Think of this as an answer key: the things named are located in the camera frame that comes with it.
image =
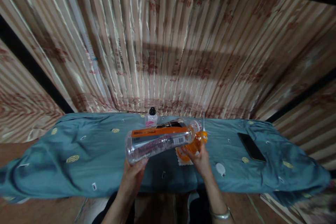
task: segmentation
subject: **black phone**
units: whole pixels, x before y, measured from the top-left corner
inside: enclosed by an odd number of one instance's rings
[[[255,142],[249,135],[238,133],[238,136],[242,141],[243,145],[245,146],[247,153],[250,155],[252,159],[261,162],[266,162],[264,155],[260,152],[259,148],[256,146]]]

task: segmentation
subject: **beige curtain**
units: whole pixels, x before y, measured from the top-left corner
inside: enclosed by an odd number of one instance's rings
[[[267,119],[336,65],[335,7],[308,0],[76,0],[94,58],[69,0],[0,1],[76,112]]]
[[[0,40],[0,143],[31,141],[64,115]]]
[[[273,123],[326,169],[336,169],[336,81]]]

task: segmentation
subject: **silver bracelet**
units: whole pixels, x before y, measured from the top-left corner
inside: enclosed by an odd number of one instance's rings
[[[211,208],[209,207],[209,211],[210,211],[210,214],[212,217],[214,217],[215,219],[228,219],[231,215],[231,212],[230,212],[230,208],[227,207],[227,211],[225,214],[223,215],[218,215],[218,214],[215,214],[211,211]]]

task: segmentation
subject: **mattress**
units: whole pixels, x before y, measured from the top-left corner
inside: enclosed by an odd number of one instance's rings
[[[160,117],[159,123],[176,118]],[[0,169],[0,195],[12,203],[27,198],[108,197],[119,188],[126,134],[144,127],[141,114],[67,114],[21,158]],[[321,192],[330,182],[327,170],[270,123],[206,119],[205,127],[212,172],[222,191],[269,193],[289,206]],[[237,133],[250,135],[267,162],[251,159]],[[217,163],[225,167],[225,174],[216,171]],[[195,167],[179,166],[171,149],[149,159],[140,191],[183,193],[203,187]]]

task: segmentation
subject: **black cap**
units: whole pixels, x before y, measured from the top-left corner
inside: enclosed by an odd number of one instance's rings
[[[151,107],[150,110],[149,110],[149,114],[151,116],[154,116],[155,115],[155,108],[154,107]]]

